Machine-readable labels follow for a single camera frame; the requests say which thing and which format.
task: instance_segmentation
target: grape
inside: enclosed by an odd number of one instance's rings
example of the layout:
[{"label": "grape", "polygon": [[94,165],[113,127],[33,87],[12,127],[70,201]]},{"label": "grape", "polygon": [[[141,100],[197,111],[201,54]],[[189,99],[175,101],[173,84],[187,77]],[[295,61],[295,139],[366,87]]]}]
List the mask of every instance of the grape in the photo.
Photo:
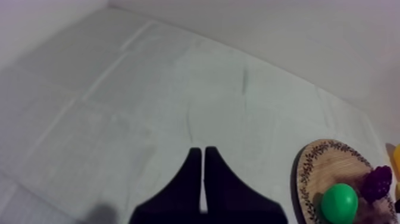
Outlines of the grape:
[{"label": "grape", "polygon": [[392,184],[392,170],[389,166],[379,166],[366,175],[361,187],[361,196],[370,204],[388,194]]}]

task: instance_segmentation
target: wooden tray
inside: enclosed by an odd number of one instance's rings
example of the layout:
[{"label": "wooden tray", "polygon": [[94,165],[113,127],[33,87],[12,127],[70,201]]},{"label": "wooden tray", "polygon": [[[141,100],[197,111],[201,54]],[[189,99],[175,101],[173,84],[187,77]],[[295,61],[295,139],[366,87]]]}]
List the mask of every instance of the wooden tray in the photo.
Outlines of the wooden tray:
[{"label": "wooden tray", "polygon": [[328,223],[320,211],[320,201],[325,191],[335,183],[347,183],[356,190],[359,205],[354,223],[398,223],[390,196],[369,206],[360,197],[359,188],[371,164],[346,144],[321,139],[310,143],[300,155],[296,184],[300,208],[305,222]]}]

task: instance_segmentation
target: decorative floral border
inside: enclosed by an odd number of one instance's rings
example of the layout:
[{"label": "decorative floral border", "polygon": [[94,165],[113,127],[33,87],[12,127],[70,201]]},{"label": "decorative floral border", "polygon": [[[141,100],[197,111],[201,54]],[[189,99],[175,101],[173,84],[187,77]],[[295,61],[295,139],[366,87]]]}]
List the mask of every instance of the decorative floral border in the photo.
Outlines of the decorative floral border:
[{"label": "decorative floral border", "polygon": [[[307,213],[310,216],[309,219],[316,224],[322,224],[322,221],[317,216],[316,209],[310,200],[310,193],[306,190],[306,187],[310,181],[310,175],[314,170],[313,163],[319,158],[320,155],[324,154],[330,148],[345,153],[351,153],[351,155],[355,156],[358,161],[364,163],[367,167],[371,169],[373,168],[371,164],[360,153],[358,153],[348,145],[334,140],[323,141],[320,144],[314,146],[309,153],[305,154],[304,156],[306,158],[306,162],[303,163],[302,172],[298,176],[300,177],[300,183],[301,183],[299,191],[301,199],[305,201],[305,205],[307,206]],[[393,201],[388,195],[385,196],[385,199],[389,203],[389,209],[390,209],[390,214],[392,216],[392,221],[397,223],[396,212],[393,206]]]}]

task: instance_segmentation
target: plastic fruit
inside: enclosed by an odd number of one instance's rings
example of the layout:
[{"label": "plastic fruit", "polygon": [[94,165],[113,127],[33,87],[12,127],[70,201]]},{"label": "plastic fruit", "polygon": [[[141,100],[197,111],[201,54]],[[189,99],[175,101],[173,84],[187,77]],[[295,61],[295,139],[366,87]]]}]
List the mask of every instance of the plastic fruit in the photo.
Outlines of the plastic fruit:
[{"label": "plastic fruit", "polygon": [[358,208],[358,197],[354,189],[338,183],[331,186],[323,195],[322,213],[333,224],[352,223]]},{"label": "plastic fruit", "polygon": [[392,170],[389,166],[379,166],[365,176],[360,189],[361,196],[370,204],[386,196],[392,183]]}]

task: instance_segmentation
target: green toy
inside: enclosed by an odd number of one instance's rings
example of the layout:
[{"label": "green toy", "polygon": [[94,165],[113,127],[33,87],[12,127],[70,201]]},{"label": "green toy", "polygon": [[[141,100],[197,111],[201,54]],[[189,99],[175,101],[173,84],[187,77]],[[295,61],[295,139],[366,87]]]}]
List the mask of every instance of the green toy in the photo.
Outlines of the green toy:
[{"label": "green toy", "polygon": [[358,197],[354,189],[338,183],[331,186],[323,195],[322,213],[333,224],[352,223],[358,208]]}]

